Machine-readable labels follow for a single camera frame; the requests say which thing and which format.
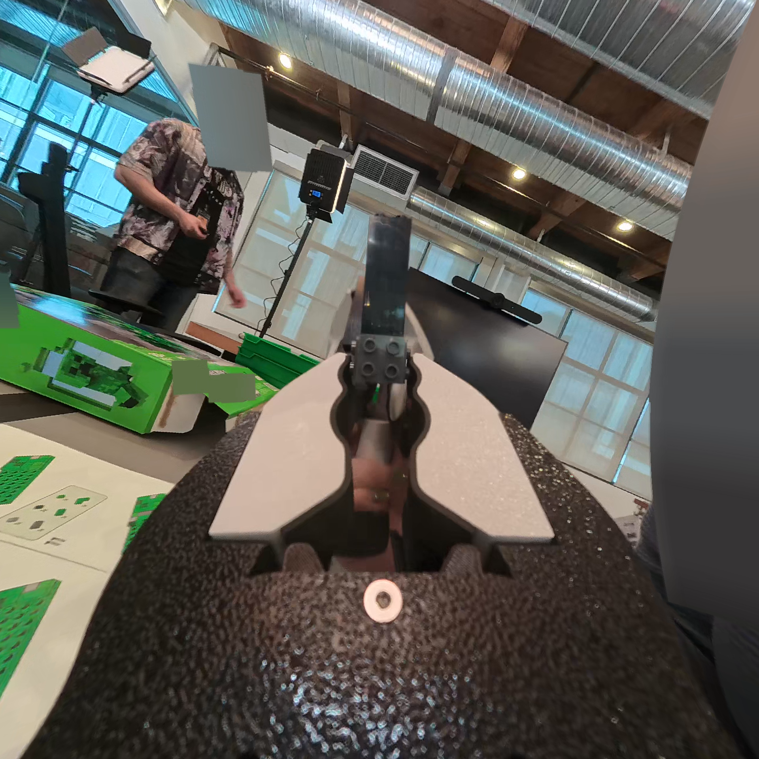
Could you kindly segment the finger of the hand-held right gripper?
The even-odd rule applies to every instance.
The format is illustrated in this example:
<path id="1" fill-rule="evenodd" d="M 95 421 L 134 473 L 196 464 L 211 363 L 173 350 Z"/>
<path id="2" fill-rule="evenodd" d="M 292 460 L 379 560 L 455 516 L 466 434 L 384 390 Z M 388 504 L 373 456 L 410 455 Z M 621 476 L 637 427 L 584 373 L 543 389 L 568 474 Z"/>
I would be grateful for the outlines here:
<path id="1" fill-rule="evenodd" d="M 362 333 L 365 278 L 359 278 L 355 287 L 347 294 L 347 320 L 341 337 L 341 349 L 346 354 L 353 352 L 353 346 Z"/>
<path id="2" fill-rule="evenodd" d="M 423 331 L 422 325 L 413 309 L 406 309 L 406 346 L 409 355 L 425 356 L 430 361 L 435 360 L 430 342 Z"/>

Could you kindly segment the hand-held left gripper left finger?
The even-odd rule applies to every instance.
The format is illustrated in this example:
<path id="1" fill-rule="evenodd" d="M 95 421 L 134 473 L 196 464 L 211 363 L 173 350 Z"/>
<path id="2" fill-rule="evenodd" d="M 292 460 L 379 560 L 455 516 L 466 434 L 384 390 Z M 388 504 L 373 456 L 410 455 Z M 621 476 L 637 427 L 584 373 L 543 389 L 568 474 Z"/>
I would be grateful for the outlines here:
<path id="1" fill-rule="evenodd" d="M 261 411 L 210 526 L 214 540 L 311 545 L 322 558 L 355 548 L 349 438 L 355 424 L 337 353 Z"/>

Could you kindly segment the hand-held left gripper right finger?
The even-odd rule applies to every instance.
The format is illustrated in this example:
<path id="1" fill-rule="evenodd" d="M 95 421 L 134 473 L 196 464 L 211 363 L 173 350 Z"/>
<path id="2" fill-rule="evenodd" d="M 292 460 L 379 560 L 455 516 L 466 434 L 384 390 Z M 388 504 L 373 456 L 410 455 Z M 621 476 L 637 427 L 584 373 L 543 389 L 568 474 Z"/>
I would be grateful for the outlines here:
<path id="1" fill-rule="evenodd" d="M 549 545 L 555 534 L 506 428 L 473 386 L 423 354 L 409 360 L 404 400 L 392 392 L 394 444 L 409 466 L 395 568 L 435 572 L 458 545 L 485 566 L 502 546 Z"/>

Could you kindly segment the black and tan brick assembly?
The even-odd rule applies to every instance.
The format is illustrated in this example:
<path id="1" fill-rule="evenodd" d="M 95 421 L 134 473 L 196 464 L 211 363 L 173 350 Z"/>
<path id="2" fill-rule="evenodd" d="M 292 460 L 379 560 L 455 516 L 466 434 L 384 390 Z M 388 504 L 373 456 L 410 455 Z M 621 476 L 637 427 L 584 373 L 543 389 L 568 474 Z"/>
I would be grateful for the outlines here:
<path id="1" fill-rule="evenodd" d="M 375 214 L 366 246 L 362 333 L 353 346 L 354 387 L 403 383 L 408 349 L 404 336 L 412 222 Z"/>

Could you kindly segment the person's right forearm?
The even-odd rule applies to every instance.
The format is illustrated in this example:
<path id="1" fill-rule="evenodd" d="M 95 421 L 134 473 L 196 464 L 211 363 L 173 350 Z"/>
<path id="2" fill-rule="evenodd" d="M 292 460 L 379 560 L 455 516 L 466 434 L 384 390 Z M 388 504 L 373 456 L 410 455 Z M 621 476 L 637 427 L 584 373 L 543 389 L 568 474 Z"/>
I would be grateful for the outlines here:
<path id="1" fill-rule="evenodd" d="M 666 592 L 666 584 L 663 577 L 663 569 L 659 554 L 654 510 L 654 504 L 651 502 L 650 506 L 641 517 L 638 543 L 634 551 L 639 563 L 648 573 L 660 598 L 664 603 L 669 604 L 670 602 Z"/>

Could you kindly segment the grey desk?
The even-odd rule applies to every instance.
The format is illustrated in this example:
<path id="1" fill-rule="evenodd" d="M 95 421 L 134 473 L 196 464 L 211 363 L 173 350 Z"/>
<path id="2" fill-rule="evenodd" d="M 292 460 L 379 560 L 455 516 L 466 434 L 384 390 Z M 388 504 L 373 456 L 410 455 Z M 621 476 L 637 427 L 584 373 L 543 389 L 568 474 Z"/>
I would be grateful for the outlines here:
<path id="1" fill-rule="evenodd" d="M 203 406 L 190 432 L 141 436 L 72 412 L 61 404 L 6 383 L 2 383 L 2 425 L 31 432 L 122 468 L 164 479 L 174 486 L 225 434 L 223 412 L 209 405 Z M 20 708 L 15 700 L 3 698 L 10 682 L 2 693 L 2 757 L 20 757 L 61 691 L 48 709 L 36 711 L 31 707 Z"/>

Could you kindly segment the person's right hand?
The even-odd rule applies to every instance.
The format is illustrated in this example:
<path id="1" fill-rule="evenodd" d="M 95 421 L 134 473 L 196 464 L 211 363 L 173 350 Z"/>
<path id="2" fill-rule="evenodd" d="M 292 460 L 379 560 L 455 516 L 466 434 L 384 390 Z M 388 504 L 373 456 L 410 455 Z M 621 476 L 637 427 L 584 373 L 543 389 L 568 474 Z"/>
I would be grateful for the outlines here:
<path id="1" fill-rule="evenodd" d="M 389 463 L 353 458 L 351 466 L 354 509 L 400 518 L 409 488 L 408 461 L 400 450 Z"/>

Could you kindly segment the black monitor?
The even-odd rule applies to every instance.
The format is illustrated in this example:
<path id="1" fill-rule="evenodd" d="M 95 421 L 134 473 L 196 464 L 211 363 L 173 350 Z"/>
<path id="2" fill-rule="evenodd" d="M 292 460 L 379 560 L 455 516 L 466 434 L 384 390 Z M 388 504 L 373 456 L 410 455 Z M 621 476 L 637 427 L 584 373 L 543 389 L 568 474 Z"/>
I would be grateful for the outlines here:
<path id="1" fill-rule="evenodd" d="M 406 294 L 435 361 L 530 430 L 567 343 L 414 268 Z"/>

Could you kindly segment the black light stand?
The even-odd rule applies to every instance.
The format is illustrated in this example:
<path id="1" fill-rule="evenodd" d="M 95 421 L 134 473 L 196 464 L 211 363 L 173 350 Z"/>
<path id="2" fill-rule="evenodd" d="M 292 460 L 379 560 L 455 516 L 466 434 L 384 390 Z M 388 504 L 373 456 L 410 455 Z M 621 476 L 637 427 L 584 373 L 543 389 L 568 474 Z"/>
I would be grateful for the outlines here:
<path id="1" fill-rule="evenodd" d="M 279 288 L 276 290 L 273 296 L 273 302 L 266 312 L 266 316 L 262 322 L 262 325 L 259 325 L 257 328 L 259 337 L 261 339 L 264 339 L 266 337 L 266 334 L 270 331 L 274 316 L 276 315 L 276 311 L 279 309 L 281 299 L 283 298 L 285 291 L 289 286 L 290 279 L 293 275 L 293 272 L 295 271 L 296 266 L 298 265 L 300 255 L 316 220 L 317 218 L 315 215 L 307 214 L 307 218 L 302 224 L 303 229 L 298 228 L 296 230 L 296 239 L 288 245 L 287 250 L 291 255 L 279 262 L 279 268 L 282 274 L 281 282 L 279 284 Z"/>

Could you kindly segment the green plastic crate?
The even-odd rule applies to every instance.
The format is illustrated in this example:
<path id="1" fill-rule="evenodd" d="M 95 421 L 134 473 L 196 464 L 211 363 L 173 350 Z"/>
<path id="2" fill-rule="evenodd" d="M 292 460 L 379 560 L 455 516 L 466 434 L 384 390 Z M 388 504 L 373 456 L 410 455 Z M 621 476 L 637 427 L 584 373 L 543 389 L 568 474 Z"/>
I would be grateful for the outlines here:
<path id="1" fill-rule="evenodd" d="M 289 347 L 245 333 L 235 362 L 280 390 L 317 366 L 319 360 L 308 355 L 297 355 Z"/>

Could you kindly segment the black webcam bar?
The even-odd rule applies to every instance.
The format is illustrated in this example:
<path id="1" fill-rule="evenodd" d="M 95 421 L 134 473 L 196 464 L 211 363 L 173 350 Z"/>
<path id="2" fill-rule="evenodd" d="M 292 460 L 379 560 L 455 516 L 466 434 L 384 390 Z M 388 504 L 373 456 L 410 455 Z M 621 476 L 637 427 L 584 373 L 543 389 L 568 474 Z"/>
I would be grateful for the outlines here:
<path id="1" fill-rule="evenodd" d="M 451 280 L 451 285 L 465 294 L 478 299 L 491 310 L 507 313 L 534 326 L 540 325 L 543 321 L 540 314 L 507 299 L 502 293 L 487 290 L 460 276 L 454 276 Z"/>

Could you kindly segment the black light panel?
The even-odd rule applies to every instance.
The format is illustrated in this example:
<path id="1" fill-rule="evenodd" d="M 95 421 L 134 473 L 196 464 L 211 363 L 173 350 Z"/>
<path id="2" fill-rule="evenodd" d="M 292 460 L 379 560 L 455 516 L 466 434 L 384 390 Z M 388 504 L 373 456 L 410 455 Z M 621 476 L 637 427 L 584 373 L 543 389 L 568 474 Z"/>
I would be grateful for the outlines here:
<path id="1" fill-rule="evenodd" d="M 345 212 L 354 177 L 351 160 L 349 153 L 329 145 L 309 151 L 298 194 L 308 219 L 330 224 L 335 213 Z"/>

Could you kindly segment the white air vent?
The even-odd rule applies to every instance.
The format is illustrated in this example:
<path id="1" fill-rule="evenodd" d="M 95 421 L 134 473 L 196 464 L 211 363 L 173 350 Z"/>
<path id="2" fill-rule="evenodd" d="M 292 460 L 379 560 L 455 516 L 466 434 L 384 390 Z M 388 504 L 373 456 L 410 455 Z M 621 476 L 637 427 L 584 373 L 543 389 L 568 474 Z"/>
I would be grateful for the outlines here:
<path id="1" fill-rule="evenodd" d="M 363 145 L 358 145 L 351 160 L 354 176 L 372 187 L 408 201 L 416 187 L 419 171 L 396 162 Z"/>

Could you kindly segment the wooden side table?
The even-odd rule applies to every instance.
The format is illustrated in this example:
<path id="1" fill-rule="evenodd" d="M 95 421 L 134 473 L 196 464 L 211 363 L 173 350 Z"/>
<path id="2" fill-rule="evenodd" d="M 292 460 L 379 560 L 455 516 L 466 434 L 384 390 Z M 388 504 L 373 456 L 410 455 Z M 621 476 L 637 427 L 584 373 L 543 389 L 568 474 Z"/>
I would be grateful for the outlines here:
<path id="1" fill-rule="evenodd" d="M 223 355 L 231 355 L 233 357 L 237 356 L 239 348 L 242 345 L 242 342 L 238 338 L 231 337 L 193 321 L 190 321 L 185 326 L 185 334 L 204 344 L 218 348 L 222 351 Z"/>

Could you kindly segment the green instruction booklet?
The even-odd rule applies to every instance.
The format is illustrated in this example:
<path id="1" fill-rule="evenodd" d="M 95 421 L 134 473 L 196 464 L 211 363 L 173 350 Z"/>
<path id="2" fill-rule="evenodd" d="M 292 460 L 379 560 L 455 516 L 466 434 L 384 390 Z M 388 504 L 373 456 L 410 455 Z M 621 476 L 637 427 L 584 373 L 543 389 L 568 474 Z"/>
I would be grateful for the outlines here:
<path id="1" fill-rule="evenodd" d="M 60 583 L 3 695 L 43 711 L 68 678 L 138 497 L 166 495 L 174 485 L 8 425 L 1 442 L 2 464 L 19 455 L 53 458 L 2 505 L 2 590 Z"/>

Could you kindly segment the green cardboard box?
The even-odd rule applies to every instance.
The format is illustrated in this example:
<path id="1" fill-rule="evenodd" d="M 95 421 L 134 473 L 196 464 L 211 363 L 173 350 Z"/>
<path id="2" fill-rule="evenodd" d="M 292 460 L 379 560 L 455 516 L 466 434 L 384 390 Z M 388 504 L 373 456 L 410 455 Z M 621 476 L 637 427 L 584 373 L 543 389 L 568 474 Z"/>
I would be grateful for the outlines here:
<path id="1" fill-rule="evenodd" d="M 2 274 L 2 381 L 139 434 L 191 431 L 204 402 L 227 429 L 278 392 L 248 368 Z"/>

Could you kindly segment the black floor stand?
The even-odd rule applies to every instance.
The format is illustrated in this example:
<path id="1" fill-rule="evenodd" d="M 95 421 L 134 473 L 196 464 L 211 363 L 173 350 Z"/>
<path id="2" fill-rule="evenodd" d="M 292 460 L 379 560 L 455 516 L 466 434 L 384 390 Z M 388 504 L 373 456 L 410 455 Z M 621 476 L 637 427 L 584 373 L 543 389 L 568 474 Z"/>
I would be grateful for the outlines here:
<path id="1" fill-rule="evenodd" d="M 64 178 L 68 151 L 58 143 L 49 144 L 49 154 L 41 173 L 20 172 L 18 188 L 37 205 L 43 250 L 44 291 L 71 298 L 68 246 L 64 212 Z"/>

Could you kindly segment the white light panel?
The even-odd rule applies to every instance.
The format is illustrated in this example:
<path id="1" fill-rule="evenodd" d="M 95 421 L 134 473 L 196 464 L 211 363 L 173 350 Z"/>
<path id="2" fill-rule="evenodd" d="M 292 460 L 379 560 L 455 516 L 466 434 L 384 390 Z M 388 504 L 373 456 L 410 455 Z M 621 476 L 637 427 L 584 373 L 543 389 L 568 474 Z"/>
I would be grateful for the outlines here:
<path id="1" fill-rule="evenodd" d="M 78 77 L 90 85 L 97 102 L 109 94 L 123 96 L 155 70 L 151 43 L 128 32 L 118 32 L 115 44 L 91 27 L 62 47 L 62 53 L 77 67 Z"/>

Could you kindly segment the large silver ventilation duct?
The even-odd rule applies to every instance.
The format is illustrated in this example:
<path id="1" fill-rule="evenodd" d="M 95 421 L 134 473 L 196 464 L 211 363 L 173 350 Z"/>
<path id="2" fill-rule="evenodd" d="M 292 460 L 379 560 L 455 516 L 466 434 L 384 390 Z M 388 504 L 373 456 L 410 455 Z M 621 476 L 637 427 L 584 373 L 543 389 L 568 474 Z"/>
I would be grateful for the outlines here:
<path id="1" fill-rule="evenodd" d="M 187 2 L 350 87 L 674 239 L 691 167 L 364 2 Z"/>
<path id="2" fill-rule="evenodd" d="M 755 1 L 518 1 L 502 9 L 709 120 Z"/>

